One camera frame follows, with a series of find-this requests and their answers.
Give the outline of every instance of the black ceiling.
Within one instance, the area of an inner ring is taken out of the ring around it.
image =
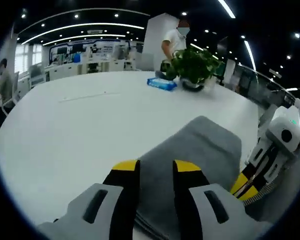
[[[62,38],[87,34],[87,30],[107,30],[107,34],[126,35],[126,39],[144,40],[148,19],[162,13],[179,17],[187,12],[190,21],[190,33],[187,42],[202,48],[209,46],[216,52],[217,43],[228,36],[228,50],[232,58],[251,67],[251,60],[241,35],[251,46],[257,71],[273,77],[269,69],[278,71],[282,78],[274,80],[286,88],[300,87],[300,0],[225,0],[236,18],[229,17],[218,0],[107,0],[104,2],[88,0],[57,0],[38,4],[35,1],[24,6],[26,18],[19,17],[14,24],[14,31],[19,33],[22,43],[25,40],[51,29],[81,23],[120,23],[144,27],[136,29],[122,26],[85,26],[72,27],[52,32],[32,40],[30,43],[47,43]],[[138,14],[115,9],[78,10],[91,8],[117,8],[142,12]],[[64,13],[46,20],[47,17]]]

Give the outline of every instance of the white table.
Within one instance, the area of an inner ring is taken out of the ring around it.
[[[101,72],[32,89],[0,129],[0,172],[32,223],[53,221],[113,165],[135,159],[197,116],[242,140],[247,159],[257,143],[258,107],[222,86],[173,92],[147,86],[154,72]]]

